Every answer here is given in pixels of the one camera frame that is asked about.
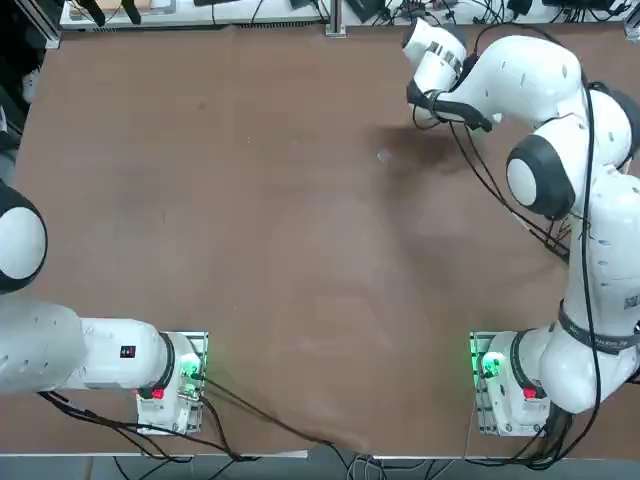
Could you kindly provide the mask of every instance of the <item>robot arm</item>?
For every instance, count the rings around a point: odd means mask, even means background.
[[[194,387],[201,382],[184,371],[204,373],[206,355],[186,335],[131,319],[80,318],[66,307],[3,295],[38,275],[47,240],[35,206],[0,182],[0,393],[136,389],[139,423],[197,431]],[[206,350],[206,335],[195,343]]]
[[[502,114],[533,132],[507,159],[515,199],[549,218],[582,227],[589,142],[587,86],[578,59],[539,38],[509,36],[465,59],[461,36],[416,21],[404,42],[417,67],[407,87],[416,122],[459,121],[491,131]],[[626,95],[590,89],[595,117],[588,239],[590,290],[607,398],[638,368],[640,337],[640,180],[620,173],[640,144],[640,109]],[[497,433],[534,435],[552,401],[579,413],[595,403],[580,235],[573,235],[569,281],[558,320],[526,332],[500,332],[484,365]]]

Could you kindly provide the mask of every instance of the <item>red button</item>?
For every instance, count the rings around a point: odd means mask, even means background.
[[[524,393],[524,398],[527,400],[531,400],[532,398],[536,398],[536,389],[535,388],[523,388],[522,393]]]

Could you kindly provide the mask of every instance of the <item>green led light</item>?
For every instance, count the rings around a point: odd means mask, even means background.
[[[500,364],[504,361],[504,355],[497,352],[487,352],[482,357],[482,370],[486,378],[492,378],[500,374]]]

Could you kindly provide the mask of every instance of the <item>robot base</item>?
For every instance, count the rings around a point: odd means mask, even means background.
[[[549,415],[549,398],[526,399],[513,376],[509,353],[514,336],[515,332],[469,336],[478,426],[486,435],[533,437]]]
[[[204,375],[207,363],[209,335],[207,332],[166,332],[175,349],[175,364],[169,385],[154,391],[152,398],[138,393],[138,423],[172,430],[176,433],[195,433],[202,427],[200,394],[204,382],[190,377]],[[169,435],[140,428],[144,435]]]

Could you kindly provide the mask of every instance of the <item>wooden tabletop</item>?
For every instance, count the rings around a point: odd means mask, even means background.
[[[640,98],[640,51],[620,25],[552,32],[590,79]],[[566,267],[483,190],[446,128],[410,124],[401,35],[65,37],[46,56],[18,160],[15,185],[50,234],[26,294],[207,330],[210,376],[339,445],[462,455],[468,333],[554,321]],[[500,179],[525,133],[506,121],[479,140]],[[135,418],[131,392],[73,398]],[[308,446],[212,398],[236,449]],[[637,387],[607,400],[576,455],[640,458],[638,401]],[[4,453],[134,448],[35,395],[2,397],[0,424]],[[521,445],[480,436],[475,419],[472,430],[471,455]],[[203,436],[215,438],[210,425]]]

